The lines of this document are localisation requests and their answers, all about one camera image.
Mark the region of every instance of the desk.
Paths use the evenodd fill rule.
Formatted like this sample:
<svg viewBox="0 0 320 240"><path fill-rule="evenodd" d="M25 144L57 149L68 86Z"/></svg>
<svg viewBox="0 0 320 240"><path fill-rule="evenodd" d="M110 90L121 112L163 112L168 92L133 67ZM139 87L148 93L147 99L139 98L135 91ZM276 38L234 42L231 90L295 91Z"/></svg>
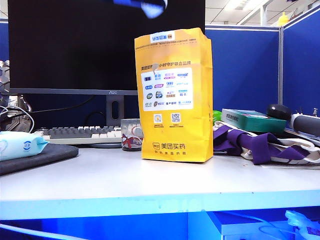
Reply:
<svg viewBox="0 0 320 240"><path fill-rule="evenodd" d="M320 171L205 163L80 148L75 158L0 177L2 220L320 206Z"/></svg>

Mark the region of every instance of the blue cubicle partition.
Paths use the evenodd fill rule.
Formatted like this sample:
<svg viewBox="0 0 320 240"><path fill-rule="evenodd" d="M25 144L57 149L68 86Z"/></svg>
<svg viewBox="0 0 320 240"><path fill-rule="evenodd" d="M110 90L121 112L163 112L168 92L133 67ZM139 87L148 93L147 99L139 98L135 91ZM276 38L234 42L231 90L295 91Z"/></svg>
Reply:
<svg viewBox="0 0 320 240"><path fill-rule="evenodd" d="M0 60L9 59L8 22L0 21Z"/></svg>
<svg viewBox="0 0 320 240"><path fill-rule="evenodd" d="M265 113L278 103L279 28L206 25L213 55L213 108Z"/></svg>
<svg viewBox="0 0 320 240"><path fill-rule="evenodd" d="M283 30L283 104L294 113L320 109L320 6Z"/></svg>

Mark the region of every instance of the keyboard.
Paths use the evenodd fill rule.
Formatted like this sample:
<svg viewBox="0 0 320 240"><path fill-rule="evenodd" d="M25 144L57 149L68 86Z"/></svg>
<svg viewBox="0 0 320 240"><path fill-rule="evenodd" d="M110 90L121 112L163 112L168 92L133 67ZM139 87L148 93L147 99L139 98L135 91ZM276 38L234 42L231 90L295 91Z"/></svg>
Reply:
<svg viewBox="0 0 320 240"><path fill-rule="evenodd" d="M119 144L122 141L119 126L79 126L41 128L34 132L52 144Z"/></svg>

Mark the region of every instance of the green box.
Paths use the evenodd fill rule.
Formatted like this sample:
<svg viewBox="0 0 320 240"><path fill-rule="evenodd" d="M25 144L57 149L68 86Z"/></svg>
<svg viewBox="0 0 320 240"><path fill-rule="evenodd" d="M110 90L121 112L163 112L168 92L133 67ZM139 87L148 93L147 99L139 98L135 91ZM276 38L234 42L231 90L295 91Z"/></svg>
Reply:
<svg viewBox="0 0 320 240"><path fill-rule="evenodd" d="M249 132L283 133L286 120L253 110L222 109L221 120Z"/></svg>

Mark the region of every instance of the yellow object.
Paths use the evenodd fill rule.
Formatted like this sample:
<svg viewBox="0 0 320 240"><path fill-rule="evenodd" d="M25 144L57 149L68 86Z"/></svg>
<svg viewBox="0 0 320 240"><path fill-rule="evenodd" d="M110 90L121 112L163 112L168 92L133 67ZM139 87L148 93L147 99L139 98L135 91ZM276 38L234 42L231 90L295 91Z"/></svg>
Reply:
<svg viewBox="0 0 320 240"><path fill-rule="evenodd" d="M282 16L280 16L279 19L278 19L278 26L281 27L281 26L285 25L288 22L289 22L289 18L286 15L286 13L283 12Z"/></svg>
<svg viewBox="0 0 320 240"><path fill-rule="evenodd" d="M142 158L205 162L213 155L211 40L200 28L134 40Z"/></svg>

